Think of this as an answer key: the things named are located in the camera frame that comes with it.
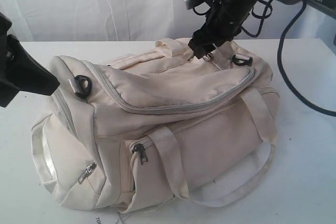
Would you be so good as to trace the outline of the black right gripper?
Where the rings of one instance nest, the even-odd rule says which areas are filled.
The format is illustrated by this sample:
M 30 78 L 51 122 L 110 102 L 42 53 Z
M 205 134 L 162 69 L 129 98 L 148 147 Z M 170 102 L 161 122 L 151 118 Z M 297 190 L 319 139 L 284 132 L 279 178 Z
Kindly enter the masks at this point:
M 204 25 L 188 43 L 193 55 L 202 58 L 215 50 L 214 43 L 232 40 L 241 32 L 240 27 L 251 10 L 249 0 L 213 0 Z

